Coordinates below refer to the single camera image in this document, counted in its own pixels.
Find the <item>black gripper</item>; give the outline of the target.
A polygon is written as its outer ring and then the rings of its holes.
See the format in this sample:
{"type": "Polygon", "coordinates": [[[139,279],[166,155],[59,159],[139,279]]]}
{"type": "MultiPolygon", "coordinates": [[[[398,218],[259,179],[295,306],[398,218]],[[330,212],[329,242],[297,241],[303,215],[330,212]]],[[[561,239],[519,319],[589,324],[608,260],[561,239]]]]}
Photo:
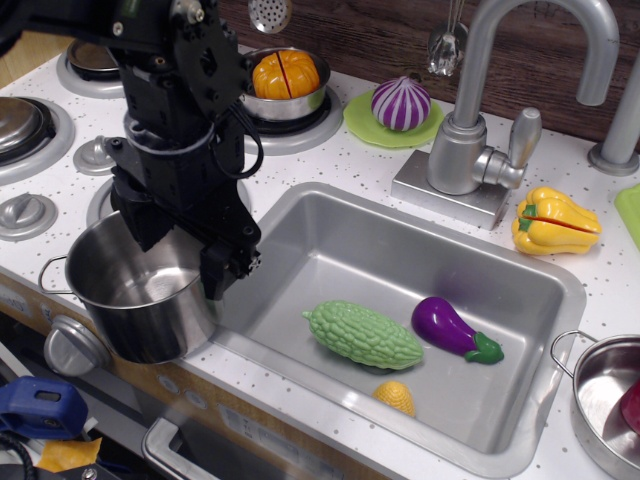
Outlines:
{"type": "Polygon", "coordinates": [[[222,300],[259,257],[259,227],[237,192],[237,182],[262,164],[245,165],[244,138],[259,138],[245,109],[230,107],[213,118],[189,113],[166,126],[145,110],[128,108],[124,131],[108,143],[116,162],[113,208],[143,252],[175,226],[201,242],[205,296],[222,300]]]}

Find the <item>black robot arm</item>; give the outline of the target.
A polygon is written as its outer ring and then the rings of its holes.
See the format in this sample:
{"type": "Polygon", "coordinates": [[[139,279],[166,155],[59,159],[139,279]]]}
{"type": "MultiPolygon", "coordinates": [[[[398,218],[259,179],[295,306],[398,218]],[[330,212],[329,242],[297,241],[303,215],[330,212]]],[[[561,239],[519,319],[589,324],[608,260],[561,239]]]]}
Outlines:
{"type": "Polygon", "coordinates": [[[249,61],[213,1],[5,1],[1,48],[25,31],[108,49],[127,102],[111,202],[143,250],[179,227],[202,244],[200,275],[219,300],[258,261],[260,230],[237,184],[254,175],[244,140],[257,130],[241,103],[249,61]]]}

